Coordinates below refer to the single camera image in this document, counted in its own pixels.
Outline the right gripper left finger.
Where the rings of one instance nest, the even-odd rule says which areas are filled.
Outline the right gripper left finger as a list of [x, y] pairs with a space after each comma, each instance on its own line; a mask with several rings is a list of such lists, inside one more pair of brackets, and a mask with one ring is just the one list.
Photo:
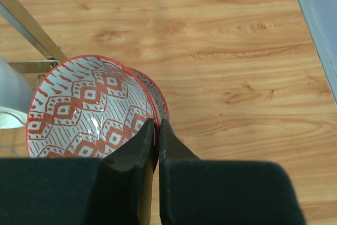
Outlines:
[[155, 124], [103, 159], [1, 159], [1, 224], [149, 224]]

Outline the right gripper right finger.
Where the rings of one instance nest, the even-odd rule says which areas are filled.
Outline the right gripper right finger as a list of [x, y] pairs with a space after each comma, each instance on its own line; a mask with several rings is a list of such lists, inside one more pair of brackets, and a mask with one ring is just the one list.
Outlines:
[[270, 161], [202, 160], [160, 126], [162, 224], [305, 224], [286, 171]]

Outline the red geometric pattern bowl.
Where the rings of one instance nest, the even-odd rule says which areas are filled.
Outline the red geometric pattern bowl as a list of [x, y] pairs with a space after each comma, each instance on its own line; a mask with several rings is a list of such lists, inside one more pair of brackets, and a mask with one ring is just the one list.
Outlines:
[[32, 158], [103, 158], [129, 141], [147, 119], [160, 115], [140, 78], [99, 55], [54, 67], [33, 95], [26, 123]]

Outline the red ikat pattern bowl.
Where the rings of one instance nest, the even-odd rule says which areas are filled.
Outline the red ikat pattern bowl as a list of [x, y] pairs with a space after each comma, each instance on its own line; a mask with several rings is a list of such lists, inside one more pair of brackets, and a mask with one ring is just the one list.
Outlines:
[[141, 80], [141, 82], [148, 90], [154, 104], [156, 105], [159, 121], [161, 121], [162, 119], [167, 119], [170, 121], [171, 117], [168, 104], [157, 84], [141, 71], [134, 68], [130, 68], [130, 70]]

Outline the plain white bowl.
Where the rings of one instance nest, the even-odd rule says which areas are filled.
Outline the plain white bowl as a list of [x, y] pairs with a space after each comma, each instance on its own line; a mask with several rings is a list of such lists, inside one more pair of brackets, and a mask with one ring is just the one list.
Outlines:
[[26, 125], [33, 97], [32, 87], [8, 61], [1, 57], [1, 129]]

